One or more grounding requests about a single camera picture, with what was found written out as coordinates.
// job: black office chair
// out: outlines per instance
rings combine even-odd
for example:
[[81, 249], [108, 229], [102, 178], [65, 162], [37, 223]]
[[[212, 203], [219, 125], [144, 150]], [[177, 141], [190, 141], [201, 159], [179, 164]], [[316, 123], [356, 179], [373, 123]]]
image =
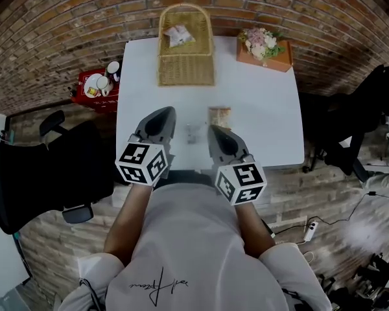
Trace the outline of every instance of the black office chair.
[[62, 134], [48, 147], [0, 143], [0, 227], [19, 231], [39, 214], [62, 211], [70, 224], [93, 218], [91, 204], [113, 192], [112, 166], [97, 128], [86, 121], [60, 126], [63, 111], [48, 116], [40, 135]]
[[[306, 136], [315, 143], [310, 167], [317, 159], [334, 165], [346, 174], [356, 173], [361, 181], [368, 173], [357, 159], [366, 132], [374, 131], [383, 115], [389, 116], [389, 67], [376, 67], [350, 95], [337, 94], [314, 100], [311, 95], [300, 95], [301, 113]], [[348, 148], [339, 143], [351, 137]]]

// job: wooden floor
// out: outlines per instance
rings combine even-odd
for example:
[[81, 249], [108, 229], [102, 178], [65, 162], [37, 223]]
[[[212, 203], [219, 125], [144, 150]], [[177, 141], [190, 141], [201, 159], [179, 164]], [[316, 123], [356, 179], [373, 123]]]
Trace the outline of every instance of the wooden floor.
[[[58, 108], [29, 113], [12, 119], [15, 144], [33, 145], [41, 140], [39, 123]], [[115, 135], [115, 115], [98, 115], [90, 109], [76, 105], [63, 106], [66, 122], [72, 126], [94, 120], [104, 137]], [[386, 127], [366, 136], [360, 151], [362, 159], [385, 156]], [[48, 136], [43, 141], [49, 142]], [[308, 160], [311, 146], [305, 144]], [[312, 216], [328, 222], [347, 218], [360, 201], [363, 190], [355, 176], [345, 176], [340, 169], [318, 162], [314, 172], [304, 174], [301, 167], [265, 169], [268, 186], [255, 205], [264, 220], [280, 231], [292, 225], [305, 224]], [[68, 183], [71, 176], [61, 179]], [[93, 206], [95, 217], [84, 224], [69, 225], [62, 215], [45, 213], [21, 230], [21, 245], [34, 280], [18, 290], [31, 310], [51, 310], [54, 295], [64, 298], [78, 286], [77, 258], [100, 252], [106, 234], [121, 206], [121, 191], [113, 199]], [[376, 190], [389, 194], [389, 190]], [[301, 242], [304, 228], [290, 229], [277, 235], [277, 242]], [[359, 265], [366, 264], [372, 253], [384, 253], [389, 260], [389, 199], [365, 196], [349, 222], [335, 225], [321, 223], [314, 238], [300, 246], [303, 253], [312, 251], [311, 262], [317, 274], [334, 276], [337, 286], [351, 284], [351, 276]]]

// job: white table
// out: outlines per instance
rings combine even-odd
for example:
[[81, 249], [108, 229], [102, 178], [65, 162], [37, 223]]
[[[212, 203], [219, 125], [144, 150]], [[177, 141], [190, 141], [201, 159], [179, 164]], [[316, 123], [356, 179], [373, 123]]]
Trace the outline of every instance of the white table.
[[[158, 87], [158, 39], [135, 40], [124, 51], [117, 110], [117, 156], [140, 120], [174, 106], [173, 170], [210, 169], [209, 107], [230, 107], [230, 127], [264, 167], [304, 161], [303, 129], [294, 71], [282, 73], [236, 61], [236, 38], [214, 37], [215, 87]], [[188, 133], [196, 130], [196, 143]]]

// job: flower bouquet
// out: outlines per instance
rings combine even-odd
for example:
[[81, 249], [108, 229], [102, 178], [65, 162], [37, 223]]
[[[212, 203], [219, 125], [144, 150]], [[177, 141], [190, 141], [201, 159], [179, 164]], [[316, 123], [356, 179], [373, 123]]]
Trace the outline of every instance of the flower bouquet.
[[244, 29], [238, 35], [237, 60], [288, 71], [292, 65], [291, 48], [287, 41], [277, 41], [279, 34], [264, 28]]

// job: brick wall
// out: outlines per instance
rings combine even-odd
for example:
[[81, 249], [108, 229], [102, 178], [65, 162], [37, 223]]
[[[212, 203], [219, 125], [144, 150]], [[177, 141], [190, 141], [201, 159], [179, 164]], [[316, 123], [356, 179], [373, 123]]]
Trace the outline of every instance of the brick wall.
[[389, 63], [389, 0], [0, 0], [0, 113], [69, 98], [79, 72], [157, 36], [162, 9], [181, 1], [207, 8], [217, 35], [282, 32], [300, 91], [351, 92]]

